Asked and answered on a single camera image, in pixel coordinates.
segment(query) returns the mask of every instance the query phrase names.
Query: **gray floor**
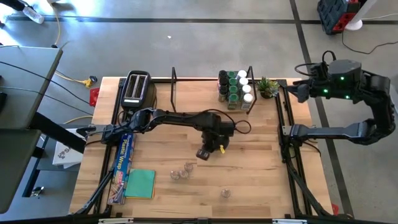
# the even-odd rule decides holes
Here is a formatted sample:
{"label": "gray floor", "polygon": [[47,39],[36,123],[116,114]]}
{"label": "gray floor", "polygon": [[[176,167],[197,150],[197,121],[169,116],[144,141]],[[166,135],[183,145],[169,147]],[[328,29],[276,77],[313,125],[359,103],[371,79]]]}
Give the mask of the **gray floor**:
{"label": "gray floor", "polygon": [[[301,19],[318,19],[317,0],[295,1]],[[43,1],[28,2],[42,14],[52,15],[51,7]],[[289,0],[64,0],[57,8],[62,10],[62,16],[104,18],[293,19]],[[395,12],[398,12],[396,0],[379,0],[366,17]],[[398,20],[398,16],[385,18],[389,19]],[[180,77],[215,77],[218,70],[250,65],[256,76],[300,77],[293,67],[304,63],[295,24],[61,22],[61,28],[60,45],[69,43],[64,48],[58,70],[76,79],[96,75],[100,80],[106,76],[123,76],[137,69],[147,70],[155,77],[169,77],[173,66]],[[333,50],[338,58],[360,61],[363,68],[398,82],[395,77],[398,45],[382,47],[371,55],[360,55],[344,48],[340,35],[325,35],[320,25],[303,25],[303,32],[313,62],[320,61],[325,50]],[[3,44],[48,47],[56,37],[56,22],[38,25],[10,19],[0,30]],[[345,35],[348,45],[362,51],[397,39],[396,25],[366,25]],[[85,87],[59,77],[53,79],[88,99]],[[47,94],[93,111],[56,86],[50,85]],[[370,109],[362,103],[354,106],[343,100],[323,100],[323,103],[331,126],[346,126],[371,116]],[[320,126],[313,101],[310,107],[314,123]],[[50,99],[44,99],[39,111],[58,123],[84,115]],[[398,222],[398,175],[395,172],[398,151],[394,147],[397,137],[398,132],[395,132],[367,147],[335,141],[354,215],[358,219]],[[323,142],[320,149],[331,200],[342,209]],[[11,209],[0,215],[0,220],[49,217],[68,212],[76,174],[43,172],[39,179],[38,185],[44,185],[48,191],[40,198],[21,198],[19,189]]]}

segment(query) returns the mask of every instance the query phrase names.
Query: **white lid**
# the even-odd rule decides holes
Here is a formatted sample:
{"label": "white lid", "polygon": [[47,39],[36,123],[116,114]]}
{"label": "white lid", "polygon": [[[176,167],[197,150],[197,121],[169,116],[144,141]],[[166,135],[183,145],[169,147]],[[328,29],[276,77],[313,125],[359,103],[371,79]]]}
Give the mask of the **white lid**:
{"label": "white lid", "polygon": [[241,77],[241,78],[246,78],[247,75],[248,75],[248,74],[246,73],[245,70],[240,70],[240,71],[238,71],[238,76]]}
{"label": "white lid", "polygon": [[251,103],[253,101],[253,96],[250,93],[245,94],[244,97],[243,97],[243,100],[246,103]]}
{"label": "white lid", "polygon": [[241,85],[247,85],[247,84],[249,83],[249,80],[248,80],[247,78],[241,78],[241,79],[239,80],[239,83],[240,83]]}
{"label": "white lid", "polygon": [[244,86],[242,86],[242,91],[243,91],[244,93],[250,93],[250,91],[251,91],[251,86],[249,86],[249,85],[244,85]]}

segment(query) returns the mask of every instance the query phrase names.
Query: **wooden tabletop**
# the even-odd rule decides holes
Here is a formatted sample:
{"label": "wooden tabletop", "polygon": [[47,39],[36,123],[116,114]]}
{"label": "wooden tabletop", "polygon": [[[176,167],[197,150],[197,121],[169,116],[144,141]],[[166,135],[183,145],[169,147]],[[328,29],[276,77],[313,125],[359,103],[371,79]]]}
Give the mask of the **wooden tabletop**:
{"label": "wooden tabletop", "polygon": [[[298,79],[287,79],[288,83]],[[109,124],[116,99],[118,77],[104,77],[94,112],[93,124]],[[157,108],[172,110],[170,84],[156,84]],[[249,115],[228,111],[217,101],[216,81],[177,82],[178,112],[199,112],[210,108],[228,112],[235,121],[245,119],[252,125],[249,134],[236,133],[230,138],[225,154],[215,151],[208,161],[196,158],[201,147],[201,133],[189,127],[160,125],[153,131],[138,134],[132,168],[156,171],[153,199],[127,199],[125,205],[113,206],[112,214],[142,218],[280,218],[293,215],[286,165],[281,163],[277,136],[277,111],[274,99],[259,96]],[[311,125],[306,103],[290,96],[296,123]],[[89,141],[99,139],[92,136]],[[98,186],[105,145],[91,144],[85,149],[70,212],[83,206]],[[320,155],[301,147],[308,188],[325,210],[332,212]],[[193,163],[189,179],[172,180],[171,170],[181,170]],[[230,189],[230,198],[221,191]],[[106,205],[104,191],[101,208]],[[298,198],[303,209],[302,194]]]}

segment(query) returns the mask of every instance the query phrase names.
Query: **potted plant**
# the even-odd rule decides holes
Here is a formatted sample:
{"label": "potted plant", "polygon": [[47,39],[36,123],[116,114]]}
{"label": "potted plant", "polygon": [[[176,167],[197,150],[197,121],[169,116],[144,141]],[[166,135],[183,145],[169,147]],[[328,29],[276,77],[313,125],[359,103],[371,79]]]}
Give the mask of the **potted plant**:
{"label": "potted plant", "polygon": [[269,99],[278,94],[279,84],[277,81],[262,77],[261,80],[257,82],[257,87],[261,96],[265,99]]}

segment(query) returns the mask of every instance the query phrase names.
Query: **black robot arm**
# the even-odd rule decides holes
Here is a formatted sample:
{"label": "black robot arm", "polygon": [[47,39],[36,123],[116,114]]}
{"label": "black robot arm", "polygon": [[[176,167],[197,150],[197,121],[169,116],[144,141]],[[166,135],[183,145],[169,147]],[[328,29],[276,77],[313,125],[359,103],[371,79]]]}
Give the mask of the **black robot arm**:
{"label": "black robot arm", "polygon": [[207,160],[210,153],[219,149],[221,145],[226,148],[229,137],[233,136],[235,130],[233,121],[221,121],[219,115],[209,111],[186,114],[146,108],[135,112],[129,121],[120,126],[108,125],[101,142],[115,145],[125,133],[145,133],[160,124],[189,126],[201,131],[203,145],[198,150],[197,157],[203,160]]}
{"label": "black robot arm", "polygon": [[373,119],[351,124],[345,128],[309,128],[302,124],[285,127],[293,139],[347,139],[355,144],[368,145],[390,135],[396,128],[394,105],[391,102],[390,79],[361,69],[361,63],[335,60],[312,65],[310,78],[287,86],[287,90],[303,103],[309,97],[364,101],[373,112]]}

